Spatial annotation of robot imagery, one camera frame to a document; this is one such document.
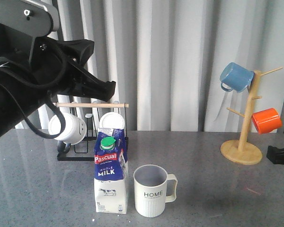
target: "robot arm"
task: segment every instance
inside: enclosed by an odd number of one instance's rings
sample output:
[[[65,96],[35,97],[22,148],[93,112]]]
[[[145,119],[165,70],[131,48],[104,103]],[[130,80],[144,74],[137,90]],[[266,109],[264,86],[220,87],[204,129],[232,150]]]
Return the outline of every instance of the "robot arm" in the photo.
[[[47,37],[58,25],[51,5],[0,0],[0,136],[44,103],[50,105],[49,95],[108,101],[114,94],[114,81],[103,82],[83,67],[94,42]]]

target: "cow illustration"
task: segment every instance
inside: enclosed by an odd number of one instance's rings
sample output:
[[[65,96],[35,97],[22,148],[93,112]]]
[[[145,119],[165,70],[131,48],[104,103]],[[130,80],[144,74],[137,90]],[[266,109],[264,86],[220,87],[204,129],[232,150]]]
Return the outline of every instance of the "cow illustration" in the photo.
[[[102,188],[100,188],[99,191],[102,191],[105,196],[116,196],[115,189],[108,190],[108,189],[102,189]]]

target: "mug handle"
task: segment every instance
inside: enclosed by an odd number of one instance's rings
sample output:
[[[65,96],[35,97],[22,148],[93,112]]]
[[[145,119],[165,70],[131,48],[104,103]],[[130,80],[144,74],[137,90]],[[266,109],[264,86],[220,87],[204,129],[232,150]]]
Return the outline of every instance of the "mug handle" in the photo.
[[[224,91],[227,91],[227,92],[231,92],[233,90],[233,88],[225,88],[223,87],[223,82],[221,82],[221,88],[224,90]]]
[[[176,176],[173,175],[173,174],[168,174],[167,175],[167,180],[168,181],[175,181],[175,183],[174,183],[172,195],[166,196],[165,202],[173,202],[177,198],[177,184],[178,184],[178,180],[177,180]]]

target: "wooden mug tree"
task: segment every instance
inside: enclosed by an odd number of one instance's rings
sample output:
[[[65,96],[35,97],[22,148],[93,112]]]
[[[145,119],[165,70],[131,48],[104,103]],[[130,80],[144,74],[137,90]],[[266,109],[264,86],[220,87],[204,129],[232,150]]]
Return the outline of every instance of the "wooden mug tree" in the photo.
[[[262,152],[255,145],[247,142],[248,132],[250,131],[251,116],[254,112],[256,99],[262,98],[257,96],[257,91],[260,85],[261,77],[269,73],[282,69],[282,67],[267,71],[254,71],[254,77],[250,84],[249,95],[247,98],[245,113],[241,114],[233,109],[227,108],[229,111],[243,117],[242,130],[239,140],[229,140],[221,145],[221,153],[230,161],[244,164],[254,165],[261,161]]]

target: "milk carton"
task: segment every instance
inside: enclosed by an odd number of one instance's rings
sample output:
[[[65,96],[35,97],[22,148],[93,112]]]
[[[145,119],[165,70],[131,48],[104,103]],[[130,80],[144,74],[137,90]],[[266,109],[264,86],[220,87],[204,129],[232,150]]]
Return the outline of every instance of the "milk carton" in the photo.
[[[127,146],[123,129],[99,129],[95,144],[96,212],[126,214]]]

